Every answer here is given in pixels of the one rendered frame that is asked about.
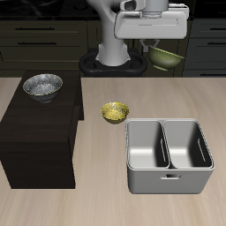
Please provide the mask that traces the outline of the grey speckled bowl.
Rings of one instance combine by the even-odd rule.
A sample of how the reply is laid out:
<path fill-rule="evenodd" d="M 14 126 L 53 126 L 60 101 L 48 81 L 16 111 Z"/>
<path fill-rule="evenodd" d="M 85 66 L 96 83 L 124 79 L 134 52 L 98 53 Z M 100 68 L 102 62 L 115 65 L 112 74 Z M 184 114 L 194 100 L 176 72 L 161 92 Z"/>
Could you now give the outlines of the grey speckled bowl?
<path fill-rule="evenodd" d="M 55 74 L 38 74 L 23 84 L 23 90 L 33 100 L 48 103 L 54 100 L 63 86 L 63 80 Z"/>

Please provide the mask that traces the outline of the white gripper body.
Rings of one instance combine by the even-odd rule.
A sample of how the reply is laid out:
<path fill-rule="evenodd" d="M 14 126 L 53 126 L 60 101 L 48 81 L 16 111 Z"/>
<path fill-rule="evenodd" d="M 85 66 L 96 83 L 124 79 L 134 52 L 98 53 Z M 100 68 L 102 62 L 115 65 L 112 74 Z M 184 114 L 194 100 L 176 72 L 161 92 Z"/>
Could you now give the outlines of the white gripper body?
<path fill-rule="evenodd" d="M 120 4 L 114 33 L 118 39 L 184 39 L 189 8 L 185 4 L 168 4 L 167 10 L 145 11 L 145 3 L 136 10 Z"/>

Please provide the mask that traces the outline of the dark kitchen cupboards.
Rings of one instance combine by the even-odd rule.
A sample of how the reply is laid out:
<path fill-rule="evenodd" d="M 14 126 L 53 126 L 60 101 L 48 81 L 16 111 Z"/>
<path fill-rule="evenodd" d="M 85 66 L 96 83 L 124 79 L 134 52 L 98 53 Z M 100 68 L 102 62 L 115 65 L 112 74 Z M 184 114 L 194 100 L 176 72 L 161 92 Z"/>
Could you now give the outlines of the dark kitchen cupboards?
<path fill-rule="evenodd" d="M 169 0 L 185 4 L 190 0 Z M 156 47 L 174 51 L 182 39 L 160 39 Z M 102 22 L 87 0 L 0 0 L 0 74 L 24 70 L 79 69 L 79 60 L 102 43 Z M 147 60 L 145 77 L 173 77 L 180 69 L 156 69 L 139 39 L 124 39 Z"/>

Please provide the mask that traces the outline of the yellow bowl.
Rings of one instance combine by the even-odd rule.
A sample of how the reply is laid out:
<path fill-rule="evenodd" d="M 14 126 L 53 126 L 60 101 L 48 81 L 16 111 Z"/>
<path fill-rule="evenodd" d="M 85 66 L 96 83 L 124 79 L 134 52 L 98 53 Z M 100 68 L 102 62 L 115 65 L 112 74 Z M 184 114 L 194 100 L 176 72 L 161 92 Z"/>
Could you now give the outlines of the yellow bowl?
<path fill-rule="evenodd" d="M 101 115 L 111 124 L 122 123 L 129 113 L 128 106 L 122 102 L 108 102 L 101 108 Z"/>

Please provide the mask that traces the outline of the dark wooden cabinet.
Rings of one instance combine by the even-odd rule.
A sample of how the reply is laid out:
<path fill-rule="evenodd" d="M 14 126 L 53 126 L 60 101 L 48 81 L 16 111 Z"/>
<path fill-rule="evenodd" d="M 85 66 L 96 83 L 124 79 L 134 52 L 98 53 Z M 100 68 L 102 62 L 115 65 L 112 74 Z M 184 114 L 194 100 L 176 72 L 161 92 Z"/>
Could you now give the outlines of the dark wooden cabinet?
<path fill-rule="evenodd" d="M 0 121 L 0 163 L 12 189 L 73 189 L 72 155 L 84 118 L 78 71 L 55 71 L 63 80 L 49 103 L 31 99 L 19 84 Z"/>

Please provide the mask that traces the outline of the green bowl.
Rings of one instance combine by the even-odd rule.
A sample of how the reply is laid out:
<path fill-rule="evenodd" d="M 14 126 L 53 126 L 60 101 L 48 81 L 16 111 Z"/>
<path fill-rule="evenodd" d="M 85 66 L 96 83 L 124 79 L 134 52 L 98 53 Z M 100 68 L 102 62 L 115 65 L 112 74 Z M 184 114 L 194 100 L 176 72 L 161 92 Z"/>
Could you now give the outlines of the green bowl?
<path fill-rule="evenodd" d="M 183 56 L 170 53 L 163 49 L 148 47 L 148 58 L 153 67 L 167 72 L 168 70 L 176 68 L 184 59 Z"/>

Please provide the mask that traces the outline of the white two-bin basket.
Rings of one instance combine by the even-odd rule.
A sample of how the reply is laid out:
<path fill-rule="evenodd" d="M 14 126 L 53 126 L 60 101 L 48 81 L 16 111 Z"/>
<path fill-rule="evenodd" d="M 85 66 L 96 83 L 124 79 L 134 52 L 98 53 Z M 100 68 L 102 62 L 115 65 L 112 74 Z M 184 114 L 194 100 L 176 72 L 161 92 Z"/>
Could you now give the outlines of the white two-bin basket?
<path fill-rule="evenodd" d="M 195 119 L 131 118 L 125 122 L 125 142 L 133 194 L 197 194 L 215 168 Z"/>

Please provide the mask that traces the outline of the flat black base plate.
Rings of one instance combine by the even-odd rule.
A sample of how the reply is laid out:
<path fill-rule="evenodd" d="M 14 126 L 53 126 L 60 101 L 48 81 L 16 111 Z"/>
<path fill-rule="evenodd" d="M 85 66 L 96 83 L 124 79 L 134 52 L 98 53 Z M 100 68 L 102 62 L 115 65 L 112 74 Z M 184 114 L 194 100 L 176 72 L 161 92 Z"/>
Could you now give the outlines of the flat black base plate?
<path fill-rule="evenodd" d="M 138 78 L 147 69 L 147 60 L 135 48 L 128 48 L 130 60 L 119 66 L 107 66 L 96 60 L 98 48 L 91 48 L 79 60 L 79 69 L 89 78 Z"/>

